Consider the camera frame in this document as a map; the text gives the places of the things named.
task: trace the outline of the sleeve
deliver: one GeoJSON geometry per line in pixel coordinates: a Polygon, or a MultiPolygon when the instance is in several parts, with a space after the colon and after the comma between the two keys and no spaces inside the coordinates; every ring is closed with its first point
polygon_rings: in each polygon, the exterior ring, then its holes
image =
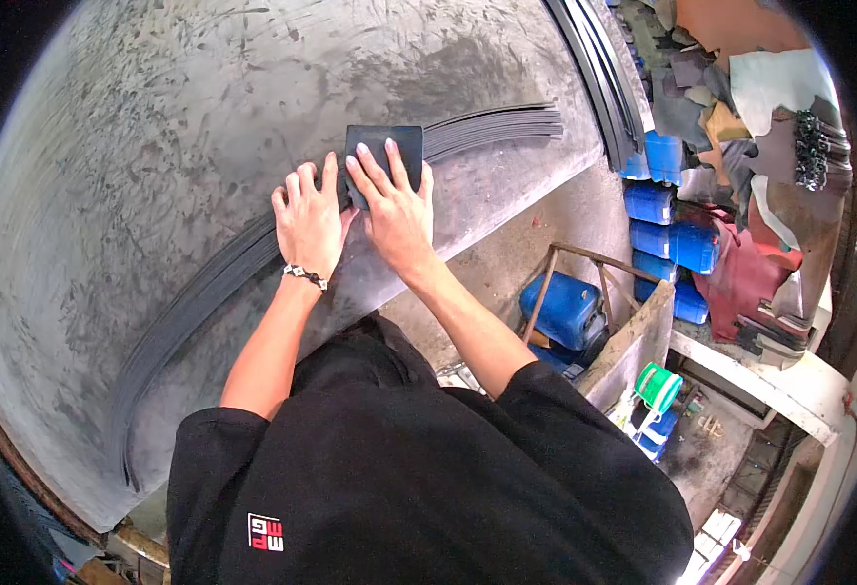
{"type": "Polygon", "coordinates": [[[693,542],[685,500],[630,437],[540,361],[514,374],[497,405],[522,428],[520,449],[605,525],[629,533],[618,542],[649,581],[681,577],[693,542]]]}
{"type": "Polygon", "coordinates": [[[172,579],[216,583],[235,495],[269,421],[236,408],[208,408],[178,426],[168,474],[168,555],[172,579]]]}

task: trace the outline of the wrist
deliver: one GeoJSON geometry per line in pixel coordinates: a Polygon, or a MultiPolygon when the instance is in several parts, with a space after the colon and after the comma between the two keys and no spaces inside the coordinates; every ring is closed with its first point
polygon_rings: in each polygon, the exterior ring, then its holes
{"type": "Polygon", "coordinates": [[[323,291],[318,288],[318,285],[309,279],[292,274],[283,274],[279,289],[276,291],[276,298],[282,298],[289,301],[290,304],[294,303],[296,308],[305,308],[310,311],[322,294],[323,291]]]}
{"type": "Polygon", "coordinates": [[[417,292],[436,281],[447,270],[447,265],[432,250],[431,253],[424,254],[419,260],[409,263],[404,271],[399,271],[399,278],[413,292],[417,292]]]}

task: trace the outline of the black leather strip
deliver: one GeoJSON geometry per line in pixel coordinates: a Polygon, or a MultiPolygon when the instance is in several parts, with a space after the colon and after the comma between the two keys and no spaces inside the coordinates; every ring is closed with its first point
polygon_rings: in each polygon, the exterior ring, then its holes
{"type": "Polygon", "coordinates": [[[544,0],[575,57],[594,107],[612,170],[621,170],[645,145],[633,89],[623,78],[617,54],[586,0],[544,0]]]}

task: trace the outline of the pile of leather scraps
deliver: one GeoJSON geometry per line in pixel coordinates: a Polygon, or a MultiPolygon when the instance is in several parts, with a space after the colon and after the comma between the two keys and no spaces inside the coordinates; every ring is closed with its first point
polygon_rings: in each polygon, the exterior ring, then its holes
{"type": "Polygon", "coordinates": [[[757,0],[678,0],[676,22],[706,51],[717,53],[715,63],[725,72],[731,55],[809,48],[792,19],[778,7],[762,5],[757,0]]]}
{"type": "Polygon", "coordinates": [[[712,220],[725,242],[715,273],[695,276],[715,337],[801,356],[852,181],[831,74],[775,3],[642,4],[620,7],[641,19],[656,132],[685,143],[677,196],[733,212],[712,220]]]}

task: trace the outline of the gray table surface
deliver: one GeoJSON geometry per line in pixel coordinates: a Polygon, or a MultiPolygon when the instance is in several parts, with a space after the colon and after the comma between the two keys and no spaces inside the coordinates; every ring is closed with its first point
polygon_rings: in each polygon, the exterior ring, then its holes
{"type": "MultiPolygon", "coordinates": [[[[602,156],[538,0],[84,2],[0,138],[0,424],[68,507],[108,530],[166,480],[178,422],[217,403],[278,275],[236,293],[155,381],[131,435],[138,494],[105,457],[109,384],[290,170],[340,150],[348,123],[539,101],[561,111],[563,140],[497,143],[435,167],[445,258],[602,156]]],[[[358,221],[303,353],[402,288],[358,221]]]]}

